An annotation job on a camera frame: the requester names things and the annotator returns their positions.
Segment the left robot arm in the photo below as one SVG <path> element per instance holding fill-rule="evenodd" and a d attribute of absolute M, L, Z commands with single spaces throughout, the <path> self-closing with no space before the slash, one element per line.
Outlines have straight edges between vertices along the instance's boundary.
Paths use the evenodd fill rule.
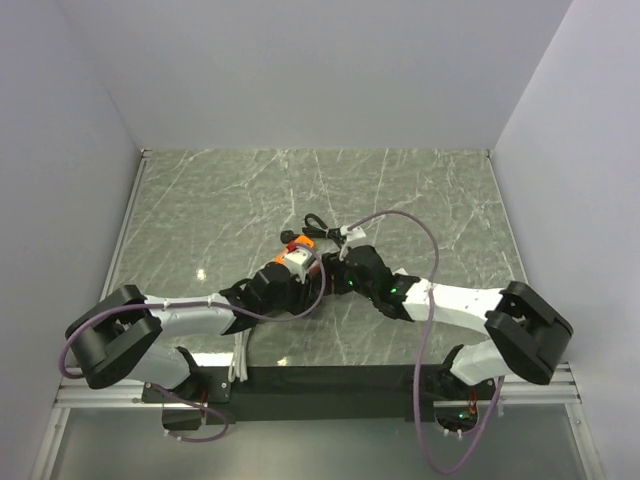
<path fill-rule="evenodd" d="M 159 340 L 235 335 L 260 323 L 297 320 L 319 305 L 326 287 L 326 270 L 319 264 L 296 274 L 276 262 L 204 297 L 154 297 L 125 285 L 67 328 L 59 369 L 66 378 L 85 379 L 92 389 L 137 379 L 186 402 L 199 392 L 197 365 L 186 349 L 166 349 Z"/>

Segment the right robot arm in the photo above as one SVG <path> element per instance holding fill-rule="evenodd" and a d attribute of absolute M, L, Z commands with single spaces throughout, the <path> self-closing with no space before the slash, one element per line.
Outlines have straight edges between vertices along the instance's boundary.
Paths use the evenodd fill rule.
<path fill-rule="evenodd" d="M 329 290 L 355 291 L 384 316 L 408 322 L 441 322 L 484 335 L 475 345 L 457 345 L 426 376 L 429 391 L 460 399 L 491 378 L 514 374 L 547 385 L 562 359 L 573 328 L 528 284 L 503 289 L 471 289 L 432 284 L 394 273 L 370 245 L 326 254 Z"/>

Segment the orange power strip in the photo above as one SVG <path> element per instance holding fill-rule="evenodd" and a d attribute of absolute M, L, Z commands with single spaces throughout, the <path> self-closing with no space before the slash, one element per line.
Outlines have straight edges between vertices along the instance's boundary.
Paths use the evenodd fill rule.
<path fill-rule="evenodd" d="M 275 257 L 274 261 L 283 264 L 285 256 L 297 250 L 301 245 L 314 248 L 315 242 L 305 235 L 299 235 L 294 240 L 286 244 L 285 248 Z"/>

